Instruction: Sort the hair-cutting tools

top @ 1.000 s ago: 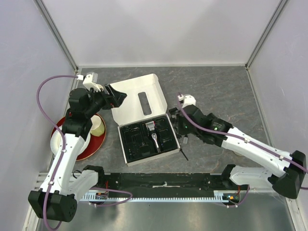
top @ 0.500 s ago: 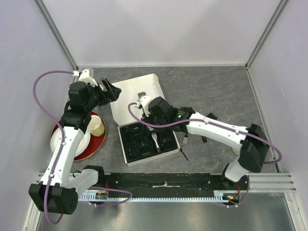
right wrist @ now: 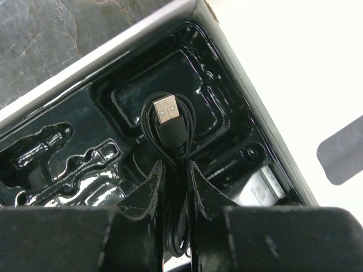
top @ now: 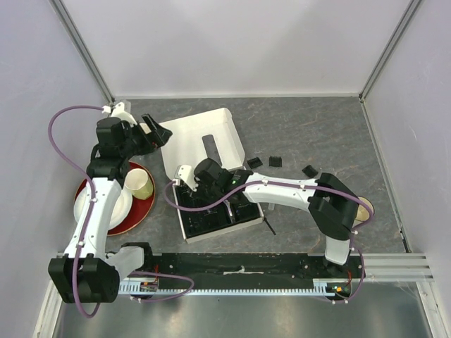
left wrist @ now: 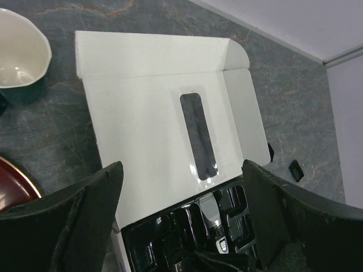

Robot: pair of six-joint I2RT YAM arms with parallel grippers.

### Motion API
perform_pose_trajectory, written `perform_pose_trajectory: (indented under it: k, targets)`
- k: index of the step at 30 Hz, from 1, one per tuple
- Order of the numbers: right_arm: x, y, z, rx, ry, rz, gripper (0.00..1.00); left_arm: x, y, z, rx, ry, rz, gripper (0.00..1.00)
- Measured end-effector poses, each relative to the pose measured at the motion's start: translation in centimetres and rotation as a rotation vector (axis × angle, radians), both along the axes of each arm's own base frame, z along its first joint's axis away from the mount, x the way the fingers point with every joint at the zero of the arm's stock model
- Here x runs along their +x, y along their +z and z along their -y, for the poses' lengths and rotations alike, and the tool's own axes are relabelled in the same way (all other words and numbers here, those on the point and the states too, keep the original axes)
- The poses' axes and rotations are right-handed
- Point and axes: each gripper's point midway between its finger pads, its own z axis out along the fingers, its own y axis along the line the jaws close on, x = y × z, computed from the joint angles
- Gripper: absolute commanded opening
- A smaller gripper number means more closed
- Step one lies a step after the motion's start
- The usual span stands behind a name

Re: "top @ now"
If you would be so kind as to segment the black cleaning brush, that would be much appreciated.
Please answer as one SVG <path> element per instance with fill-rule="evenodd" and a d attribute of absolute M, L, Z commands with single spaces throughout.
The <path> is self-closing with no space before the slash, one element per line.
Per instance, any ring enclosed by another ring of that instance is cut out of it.
<path fill-rule="evenodd" d="M 272 234 L 274 236 L 276 236 L 276 231 L 274 230 L 274 228 L 271 226 L 270 222 L 268 221 L 268 219 L 265 217 L 264 218 L 264 222 L 266 223 L 267 227 L 270 229 L 270 231 L 272 232 Z"/>

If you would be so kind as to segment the black silver hair clipper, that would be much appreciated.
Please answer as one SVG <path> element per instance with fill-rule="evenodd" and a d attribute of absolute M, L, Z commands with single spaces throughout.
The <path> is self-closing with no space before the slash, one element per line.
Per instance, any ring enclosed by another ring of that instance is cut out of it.
<path fill-rule="evenodd" d="M 230 222 L 231 223 L 235 223 L 235 212 L 233 210 L 233 207 L 232 207 L 231 203 L 228 200 L 225 200 L 224 204 L 225 204 L 225 207 L 227 208 L 228 216 L 230 218 Z"/>

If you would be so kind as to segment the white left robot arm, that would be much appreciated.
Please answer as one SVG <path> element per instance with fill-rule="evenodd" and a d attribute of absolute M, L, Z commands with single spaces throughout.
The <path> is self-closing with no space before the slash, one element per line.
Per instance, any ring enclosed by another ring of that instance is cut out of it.
<path fill-rule="evenodd" d="M 87 197 L 76 231 L 62 257 L 50 260 L 48 271 L 65 303 L 111 303 L 121 281 L 132 272 L 146 277 L 154 271 L 150 245 L 127 243 L 112 256 L 105 246 L 111 216 L 130 171 L 130 159 L 155 152 L 172 133 L 145 114 L 140 124 L 120 118 L 97 123 L 87 176 Z"/>

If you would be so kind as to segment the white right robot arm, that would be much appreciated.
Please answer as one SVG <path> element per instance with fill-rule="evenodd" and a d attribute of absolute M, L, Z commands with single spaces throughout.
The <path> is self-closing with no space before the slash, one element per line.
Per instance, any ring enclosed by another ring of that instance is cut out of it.
<path fill-rule="evenodd" d="M 262 175 L 244 167 L 245 151 L 231 112 L 220 108 L 156 123 L 149 115 L 140 127 L 162 146 L 168 189 L 181 185 L 191 206 L 169 204 L 186 213 L 219 205 L 277 204 L 308 212 L 326 236 L 324 272 L 339 277 L 348 269 L 352 231 L 362 200 L 336 176 L 294 180 Z"/>

